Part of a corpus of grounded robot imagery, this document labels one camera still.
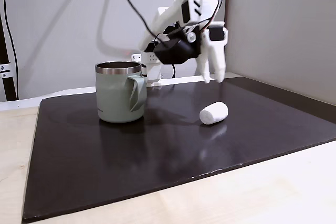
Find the screw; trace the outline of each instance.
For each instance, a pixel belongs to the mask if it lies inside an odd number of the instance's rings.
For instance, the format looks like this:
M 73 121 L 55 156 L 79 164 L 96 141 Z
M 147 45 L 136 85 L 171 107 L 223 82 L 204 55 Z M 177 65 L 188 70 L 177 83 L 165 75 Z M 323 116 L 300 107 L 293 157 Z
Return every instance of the screw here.
M 187 40 L 189 43 L 192 43 L 196 40 L 196 34 L 192 31 L 187 35 Z

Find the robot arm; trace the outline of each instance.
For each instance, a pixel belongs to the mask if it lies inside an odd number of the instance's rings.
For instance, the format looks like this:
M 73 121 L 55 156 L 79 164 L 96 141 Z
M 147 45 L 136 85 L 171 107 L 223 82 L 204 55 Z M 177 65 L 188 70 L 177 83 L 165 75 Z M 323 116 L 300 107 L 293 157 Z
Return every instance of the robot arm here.
M 175 0 L 169 8 L 161 8 L 150 25 L 154 34 L 162 33 L 169 25 L 178 22 L 181 26 L 192 26 L 209 19 L 216 9 L 218 0 Z M 139 49 L 145 50 L 153 40 L 146 30 L 139 42 Z
M 195 58 L 206 83 L 210 81 L 209 60 L 215 69 L 215 79 L 224 80 L 227 29 L 224 22 L 213 22 L 222 0 L 175 0 L 169 8 L 158 8 L 158 12 L 139 42 L 141 62 L 147 67 L 148 82 L 158 81 L 160 63 L 182 64 Z M 178 24 L 170 33 L 165 33 L 172 24 Z M 166 34 L 159 37 L 161 43 L 152 40 L 153 35 Z

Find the mug handle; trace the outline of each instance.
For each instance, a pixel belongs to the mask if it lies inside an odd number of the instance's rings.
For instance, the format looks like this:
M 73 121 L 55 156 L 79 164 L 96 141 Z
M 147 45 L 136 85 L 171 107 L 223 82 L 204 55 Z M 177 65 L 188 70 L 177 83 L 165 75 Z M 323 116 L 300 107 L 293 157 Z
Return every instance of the mug handle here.
M 133 91 L 130 97 L 130 109 L 132 112 L 144 105 L 147 99 L 147 90 L 145 79 L 142 76 L 128 76 L 128 79 L 134 81 Z

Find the wall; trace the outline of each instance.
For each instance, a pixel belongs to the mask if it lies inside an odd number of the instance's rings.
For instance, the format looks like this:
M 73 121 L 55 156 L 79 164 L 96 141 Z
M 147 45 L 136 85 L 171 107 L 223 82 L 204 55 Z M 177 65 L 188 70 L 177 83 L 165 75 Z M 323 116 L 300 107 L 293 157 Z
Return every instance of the wall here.
M 336 0 L 227 0 L 227 71 L 336 104 Z
M 148 22 L 158 7 L 172 3 L 132 1 Z M 138 52 L 138 41 L 144 32 L 126 0 L 7 0 L 7 12 L 18 57 L 21 99 L 94 86 L 94 65 L 128 60 Z M 217 19 L 223 18 L 224 9 Z M 7 34 L 6 41 L 14 62 Z M 195 69 L 195 61 L 189 60 L 176 66 L 176 76 L 192 76 Z M 170 78 L 172 67 L 164 66 L 162 73 Z M 5 101 L 2 85 L 0 101 Z

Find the stainless steel rim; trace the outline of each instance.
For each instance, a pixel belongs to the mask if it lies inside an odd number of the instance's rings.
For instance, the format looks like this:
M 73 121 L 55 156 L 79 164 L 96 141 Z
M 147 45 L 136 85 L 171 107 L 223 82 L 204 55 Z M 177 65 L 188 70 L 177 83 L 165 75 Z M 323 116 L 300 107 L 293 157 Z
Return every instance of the stainless steel rim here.
M 106 61 L 96 64 L 96 73 L 129 74 L 141 71 L 141 64 L 135 61 Z

